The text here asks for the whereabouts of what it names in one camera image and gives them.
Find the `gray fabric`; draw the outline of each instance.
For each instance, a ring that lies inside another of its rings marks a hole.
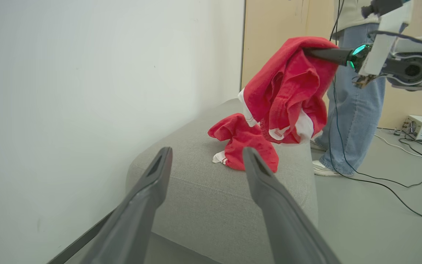
[[[237,99],[230,100],[152,145],[132,162],[127,191],[159,149],[171,146],[171,179],[153,232],[223,264],[273,263],[263,215],[251,199],[245,172],[211,162],[227,142],[209,137],[209,128],[241,109]],[[280,157],[276,177],[317,225],[310,145],[275,148]]]

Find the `white cable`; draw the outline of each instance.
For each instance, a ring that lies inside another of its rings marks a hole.
[[[403,147],[400,147],[400,146],[397,146],[397,145],[390,144],[390,143],[389,143],[389,142],[387,142],[387,141],[386,141],[383,137],[377,136],[377,135],[375,135],[375,134],[374,134],[374,136],[376,136],[376,137],[378,137],[378,138],[382,139],[384,142],[386,142],[386,143],[387,143],[387,145],[390,145],[390,146],[392,146],[392,147],[396,147],[396,148],[398,148],[398,149],[403,150],[404,152],[406,152],[406,153],[408,153],[408,154],[411,154],[411,155],[413,155],[413,156],[416,156],[416,157],[421,157],[421,158],[422,158],[422,156],[421,156],[421,155],[418,155],[418,154],[415,154],[415,153],[411,153],[411,152],[407,151],[406,149],[404,149]]]

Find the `black baseboard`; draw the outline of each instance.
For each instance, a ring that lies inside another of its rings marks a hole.
[[[102,220],[100,220],[95,226],[85,232],[76,241],[66,247],[60,254],[54,257],[48,264],[64,264],[68,261],[77,251],[82,249],[89,241],[91,241],[102,229],[108,218],[112,215],[112,212],[107,214]]]

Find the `person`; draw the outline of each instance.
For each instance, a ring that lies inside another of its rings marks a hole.
[[[334,33],[340,48],[356,48],[371,42],[368,32],[377,30],[379,20],[373,14],[364,19],[360,11],[361,7],[370,5],[370,1],[344,0]],[[335,19],[338,15],[338,5],[339,1],[335,0]],[[319,160],[312,162],[315,175],[340,176],[340,172],[347,177],[353,176],[372,142],[382,113],[385,78],[377,78],[365,88],[358,89],[352,83],[356,76],[357,73],[351,68],[339,67],[335,74],[335,87],[332,85],[328,89],[330,103],[327,125],[323,128],[321,136],[310,141],[312,149],[325,152]],[[334,89],[338,114],[335,109]]]

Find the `gray floor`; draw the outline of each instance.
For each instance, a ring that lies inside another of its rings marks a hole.
[[[386,130],[378,135],[389,143],[401,145]],[[412,143],[422,152],[422,145]],[[313,151],[317,159],[322,152]],[[358,169],[374,177],[414,184],[422,181],[422,158],[414,157],[374,138],[369,153]],[[422,214],[422,185],[406,189],[384,180],[356,175],[356,179],[380,182],[393,189],[412,209]],[[410,212],[386,188],[342,177],[315,178],[319,231],[344,264],[422,263],[422,217]],[[87,244],[67,264],[82,259]],[[157,235],[149,241],[146,264],[215,264]]]

